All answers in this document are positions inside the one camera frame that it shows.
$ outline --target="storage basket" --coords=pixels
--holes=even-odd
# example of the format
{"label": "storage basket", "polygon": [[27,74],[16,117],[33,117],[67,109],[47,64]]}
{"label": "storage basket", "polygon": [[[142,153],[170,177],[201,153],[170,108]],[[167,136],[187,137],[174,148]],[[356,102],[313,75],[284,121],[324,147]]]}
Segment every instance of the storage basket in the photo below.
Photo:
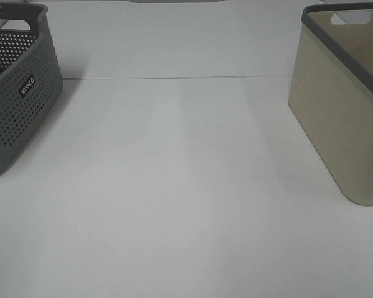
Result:
{"label": "storage basket", "polygon": [[[371,20],[331,21],[356,10]],[[310,6],[302,22],[289,105],[344,195],[373,205],[373,3]]]}
{"label": "storage basket", "polygon": [[34,136],[63,88],[46,12],[43,5],[0,2],[0,19],[30,26],[0,29],[0,173]]}

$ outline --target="brand logo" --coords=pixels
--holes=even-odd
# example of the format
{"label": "brand logo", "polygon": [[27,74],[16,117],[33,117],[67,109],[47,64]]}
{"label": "brand logo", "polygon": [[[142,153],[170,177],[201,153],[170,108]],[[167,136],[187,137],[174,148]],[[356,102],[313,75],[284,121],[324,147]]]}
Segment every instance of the brand logo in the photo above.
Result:
{"label": "brand logo", "polygon": [[29,91],[33,88],[33,85],[36,83],[35,76],[31,74],[24,84],[22,84],[21,88],[19,88],[19,95],[21,95],[22,98],[24,98]]}

